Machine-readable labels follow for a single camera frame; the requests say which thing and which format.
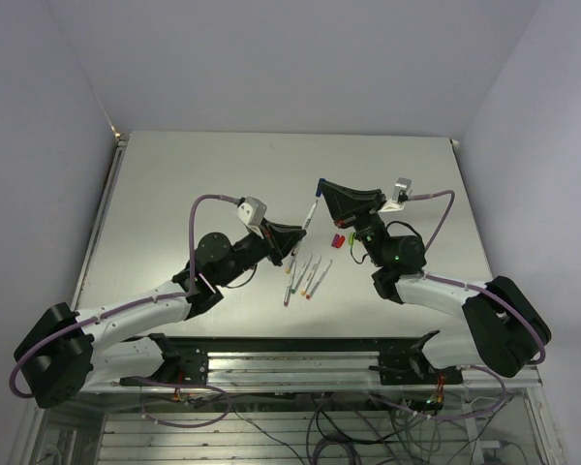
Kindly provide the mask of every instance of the white tabletop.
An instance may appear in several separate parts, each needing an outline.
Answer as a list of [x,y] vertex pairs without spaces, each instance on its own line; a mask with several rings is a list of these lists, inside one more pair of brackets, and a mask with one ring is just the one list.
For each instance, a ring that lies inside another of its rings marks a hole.
[[[462,279],[490,277],[449,139],[135,132],[80,308],[142,293],[181,270],[189,255],[189,209],[197,196],[257,197],[268,206],[268,220],[301,225],[320,177],[353,189],[380,188],[388,196],[398,177],[410,178],[415,194],[455,190],[456,203],[427,254],[426,269]],[[446,202],[410,202],[404,211],[383,219],[409,222],[427,240]],[[197,242],[214,231],[231,242],[246,233],[232,205],[205,201],[196,219]],[[465,325],[434,310],[380,299],[371,279],[374,266],[355,264],[348,243],[339,250],[330,246],[339,232],[321,201],[297,261],[301,265],[310,253],[322,255],[324,264],[333,260],[313,300],[296,294],[285,308],[289,276],[283,267],[264,261],[248,286],[222,289],[225,298],[206,314],[155,331],[169,336],[403,337]],[[364,252],[360,244],[353,251],[358,257]]]

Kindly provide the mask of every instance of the purple cable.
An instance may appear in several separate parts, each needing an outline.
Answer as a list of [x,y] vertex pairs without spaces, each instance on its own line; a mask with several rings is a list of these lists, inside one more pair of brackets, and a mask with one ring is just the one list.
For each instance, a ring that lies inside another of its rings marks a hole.
[[435,232],[433,232],[433,235],[430,236],[430,239],[428,239],[428,242],[426,243],[426,250],[430,249],[430,246],[433,245],[433,242],[435,241],[437,234],[439,234],[439,231],[442,230],[442,226],[443,226],[443,223],[445,222],[445,218],[447,218],[447,215],[449,214],[449,210],[451,210],[452,206],[454,205],[454,199],[456,198],[456,193],[454,191],[452,191],[451,189],[448,189],[446,191],[440,191],[440,192],[437,192],[435,194],[419,194],[417,196],[410,196],[409,197],[409,201],[414,202],[414,201],[427,201],[428,199],[434,199],[435,197],[442,197],[442,196],[449,196],[449,202],[447,203],[447,207],[445,208],[445,212],[443,213],[442,219],[440,220],[439,224],[437,225]]
[[502,387],[502,395],[497,400],[497,402],[495,402],[495,404],[493,404],[491,407],[487,407],[486,409],[476,410],[474,412],[469,412],[468,414],[463,414],[463,415],[443,415],[443,416],[439,415],[437,417],[437,416],[422,414],[418,411],[410,409],[406,405],[395,404],[389,400],[385,400],[385,399],[382,399],[380,397],[375,397],[375,396],[371,395],[370,393],[368,393],[368,397],[370,397],[371,399],[376,400],[378,402],[381,402],[385,405],[388,405],[390,407],[394,407],[395,409],[402,410],[404,412],[412,414],[414,417],[420,417],[421,419],[433,419],[435,421],[458,421],[460,419],[476,419],[478,417],[484,417],[485,415],[490,415],[490,414],[497,412],[499,410],[499,408],[502,407],[504,402],[506,402],[506,400],[507,400],[507,393],[505,390],[504,382],[499,377],[499,375],[497,373],[495,373],[493,370],[490,370],[490,369],[485,368],[483,366],[477,366],[477,365],[470,365],[470,368],[473,368],[474,370],[483,371],[484,373],[491,375],[493,378],[495,378],[497,380],[497,382]]
[[[195,245],[195,240],[194,240],[194,222],[195,222],[195,218],[196,218],[196,210],[198,209],[198,205],[202,201],[205,201],[208,199],[213,199],[213,200],[218,200],[218,201],[223,201],[223,202],[230,202],[230,203],[234,203],[234,204],[239,203],[239,199],[235,199],[234,197],[216,195],[216,194],[205,194],[203,196],[198,197],[194,201],[194,203],[192,204],[192,209],[190,210],[190,222],[189,222],[190,289],[188,290],[188,292],[186,292],[186,293],[160,294],[157,296],[156,299],[153,298],[152,296],[143,297],[143,298],[140,298],[138,300],[134,300],[132,302],[128,302],[128,303],[125,303],[123,305],[120,305],[116,308],[112,308],[111,310],[107,310],[106,312],[104,312],[100,315],[99,321],[107,319],[109,317],[112,317],[118,313],[124,312],[126,310],[131,309],[131,308],[138,307],[138,306],[143,305],[145,303],[154,302],[156,300],[167,300],[167,299],[171,299],[171,298],[189,297],[192,294],[192,292],[194,291],[194,288],[195,288],[195,284],[196,284],[196,260],[194,260],[194,257],[196,256],[196,252],[195,252],[196,245]],[[89,325],[92,325],[96,322],[98,322],[97,317],[90,317],[90,318],[83,320],[81,322],[64,327],[64,328],[60,329],[59,331],[54,332],[53,334],[50,334],[50,336],[46,337],[45,339],[42,339],[37,344],[35,344],[15,364],[15,367],[13,368],[13,371],[11,372],[11,375],[9,376],[9,389],[11,390],[11,392],[15,396],[20,397],[22,399],[30,399],[30,398],[34,397],[34,394],[32,394],[31,392],[22,392],[21,390],[19,390],[17,388],[16,383],[15,383],[15,379],[17,378],[17,373],[19,373],[19,371],[21,371],[21,368],[23,367],[23,365],[25,365],[26,362],[28,362],[28,360],[30,360],[30,358],[32,358],[32,356],[36,352],[38,352],[40,349],[45,347],[47,344],[55,341],[59,337],[62,337],[65,334],[68,334],[69,332],[71,332],[75,329],[80,329],[81,327],[89,326]]]
[[454,287],[463,288],[463,289],[465,289],[465,288],[471,289],[472,291],[476,291],[478,293],[486,295],[491,300],[494,300],[497,303],[499,303],[504,308],[504,310],[507,311],[507,313],[512,315],[531,334],[532,338],[534,339],[534,342],[538,348],[538,351],[540,352],[540,355],[536,360],[533,360],[531,362],[531,364],[538,365],[546,359],[546,350],[544,349],[544,343],[542,342],[542,339],[540,339],[540,336],[538,335],[538,333],[535,331],[535,329],[532,327],[532,325],[530,325],[530,323],[527,320],[525,320],[523,315],[521,315],[512,305],[507,303],[501,297],[491,293],[490,291],[488,291],[484,288],[480,288],[479,286],[476,286],[474,284],[465,284],[461,281],[456,281],[454,279],[449,279],[449,278],[442,278],[440,276],[433,276],[432,274],[429,274],[429,273],[424,273],[424,277],[426,279],[430,279],[431,281],[436,281],[438,283],[447,284],[449,286],[454,286]]
[[232,411],[232,397],[228,394],[225,390],[219,389],[218,387],[214,386],[206,386],[206,385],[174,385],[174,384],[167,384],[167,383],[159,383],[157,381],[149,380],[148,378],[142,378],[141,376],[135,376],[132,378],[133,380],[140,381],[141,383],[149,386],[154,386],[157,388],[173,388],[173,389],[184,389],[184,388],[192,388],[192,389],[208,389],[218,394],[222,394],[228,400],[226,410],[222,412],[217,418],[210,419],[209,421],[205,421],[203,423],[196,423],[196,424],[181,424],[181,423],[173,423],[171,421],[165,421],[163,419],[157,419],[148,412],[146,412],[146,399],[142,398],[141,401],[141,409],[142,409],[142,416],[148,419],[149,421],[153,421],[154,423],[162,424],[163,426],[171,426],[173,428],[185,428],[185,429],[193,429],[193,428],[202,428],[204,426],[209,426],[211,424],[217,423],[218,421],[223,420],[231,411]]

